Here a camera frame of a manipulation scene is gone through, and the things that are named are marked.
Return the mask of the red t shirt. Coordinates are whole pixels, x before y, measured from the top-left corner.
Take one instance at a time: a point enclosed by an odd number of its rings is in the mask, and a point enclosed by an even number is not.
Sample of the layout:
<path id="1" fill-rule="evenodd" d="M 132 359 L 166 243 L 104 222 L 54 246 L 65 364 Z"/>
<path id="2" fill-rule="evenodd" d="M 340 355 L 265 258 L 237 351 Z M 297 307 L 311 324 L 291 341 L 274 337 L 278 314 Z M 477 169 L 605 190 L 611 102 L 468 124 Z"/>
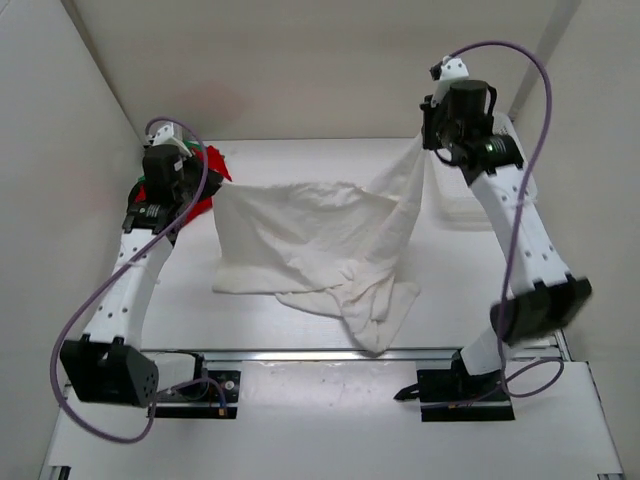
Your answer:
<path id="1" fill-rule="evenodd" d="M 208 155 L 208 166 L 209 170 L 212 172 L 216 172 L 223 176 L 226 180 L 231 181 L 231 175 L 227 169 L 225 163 L 225 157 L 220 153 L 218 149 L 213 146 L 206 147 L 207 155 Z M 192 152 L 199 160 L 203 158 L 203 154 L 198 154 L 197 152 Z M 128 198 L 128 204 L 142 202 L 146 199 L 146 193 L 144 189 L 144 177 L 140 177 L 138 179 L 137 184 L 132 188 Z M 187 216 L 185 223 L 189 224 L 195 218 L 202 215 L 203 213 L 210 211 L 213 208 L 213 197 L 209 195 L 208 197 L 201 198 L 196 206 L 190 211 Z"/>

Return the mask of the white t shirt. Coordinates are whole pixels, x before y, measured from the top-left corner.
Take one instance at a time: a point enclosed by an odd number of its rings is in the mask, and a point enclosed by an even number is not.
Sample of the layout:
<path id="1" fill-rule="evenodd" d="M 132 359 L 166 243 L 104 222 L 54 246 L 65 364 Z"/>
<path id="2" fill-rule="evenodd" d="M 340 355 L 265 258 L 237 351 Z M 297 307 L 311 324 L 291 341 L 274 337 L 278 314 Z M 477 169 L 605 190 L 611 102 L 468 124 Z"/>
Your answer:
<path id="1" fill-rule="evenodd" d="M 337 317 L 361 348 L 382 353 L 420 294 L 397 269 L 421 210 L 424 166 L 414 138 L 366 186 L 225 184 L 213 201 L 213 290 Z"/>

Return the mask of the green t shirt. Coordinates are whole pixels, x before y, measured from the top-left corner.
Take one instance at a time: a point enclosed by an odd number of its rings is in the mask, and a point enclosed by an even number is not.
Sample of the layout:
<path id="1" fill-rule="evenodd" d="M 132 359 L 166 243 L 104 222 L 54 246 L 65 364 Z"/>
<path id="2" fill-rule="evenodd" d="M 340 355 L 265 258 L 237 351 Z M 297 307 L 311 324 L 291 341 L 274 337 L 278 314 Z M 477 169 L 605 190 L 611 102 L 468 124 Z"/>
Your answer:
<path id="1" fill-rule="evenodd" d="M 184 141 L 185 146 L 192 152 L 202 153 L 202 148 L 197 142 Z"/>

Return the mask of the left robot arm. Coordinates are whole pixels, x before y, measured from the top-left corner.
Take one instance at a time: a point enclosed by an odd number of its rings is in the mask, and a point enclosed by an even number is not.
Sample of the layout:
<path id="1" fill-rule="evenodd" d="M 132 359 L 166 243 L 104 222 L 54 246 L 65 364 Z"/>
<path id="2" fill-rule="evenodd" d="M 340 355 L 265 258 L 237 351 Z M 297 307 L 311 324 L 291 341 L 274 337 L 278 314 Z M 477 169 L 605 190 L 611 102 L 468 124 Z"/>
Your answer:
<path id="1" fill-rule="evenodd" d="M 63 341 L 59 358 L 82 402 L 147 407 L 171 385 L 188 400 L 206 395 L 210 377 L 192 354 L 168 359 L 141 351 L 143 324 L 159 274 L 171 255 L 190 204 L 209 199 L 224 177 L 199 149 L 149 146 L 143 177 L 132 187 L 114 266 L 119 278 L 99 296 L 77 339 Z"/>

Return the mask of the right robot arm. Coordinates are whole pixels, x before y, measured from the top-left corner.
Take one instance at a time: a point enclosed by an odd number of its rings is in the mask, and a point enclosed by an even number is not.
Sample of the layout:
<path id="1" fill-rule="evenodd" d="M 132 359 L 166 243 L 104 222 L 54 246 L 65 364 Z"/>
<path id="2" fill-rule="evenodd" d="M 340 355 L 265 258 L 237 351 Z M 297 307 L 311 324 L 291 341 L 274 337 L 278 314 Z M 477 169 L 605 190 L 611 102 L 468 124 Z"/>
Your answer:
<path id="1" fill-rule="evenodd" d="M 456 352 L 433 390 L 433 407 L 461 408 L 507 391 L 508 358 L 522 343 L 572 323 L 592 295 L 555 249 L 529 186 L 532 161 L 518 140 L 494 130 L 497 91 L 482 80 L 439 81 L 421 105 L 422 144 L 446 150 L 443 164 L 460 170 L 480 203 L 506 261 L 490 325 Z"/>

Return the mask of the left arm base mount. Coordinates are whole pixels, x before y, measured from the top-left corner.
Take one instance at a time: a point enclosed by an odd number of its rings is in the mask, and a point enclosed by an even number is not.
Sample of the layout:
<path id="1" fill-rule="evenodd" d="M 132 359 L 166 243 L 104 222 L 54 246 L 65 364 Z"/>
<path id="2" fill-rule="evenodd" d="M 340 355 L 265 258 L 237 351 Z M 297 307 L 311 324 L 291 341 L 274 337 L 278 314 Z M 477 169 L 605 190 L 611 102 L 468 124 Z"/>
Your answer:
<path id="1" fill-rule="evenodd" d="M 145 356 L 158 367 L 156 419 L 234 420 L 241 371 L 216 366 L 201 352 L 159 351 Z"/>

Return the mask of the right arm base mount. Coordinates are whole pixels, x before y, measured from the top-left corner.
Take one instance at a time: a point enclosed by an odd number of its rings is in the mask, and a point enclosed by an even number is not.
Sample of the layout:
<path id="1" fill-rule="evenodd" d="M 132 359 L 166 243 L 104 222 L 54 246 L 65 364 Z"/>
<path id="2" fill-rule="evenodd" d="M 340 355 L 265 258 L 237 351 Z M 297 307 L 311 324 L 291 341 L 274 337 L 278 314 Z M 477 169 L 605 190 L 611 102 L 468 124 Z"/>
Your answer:
<path id="1" fill-rule="evenodd" d="M 417 371 L 421 421 L 513 421 L 511 400 L 500 385 L 500 373 L 469 376 L 461 367 Z"/>

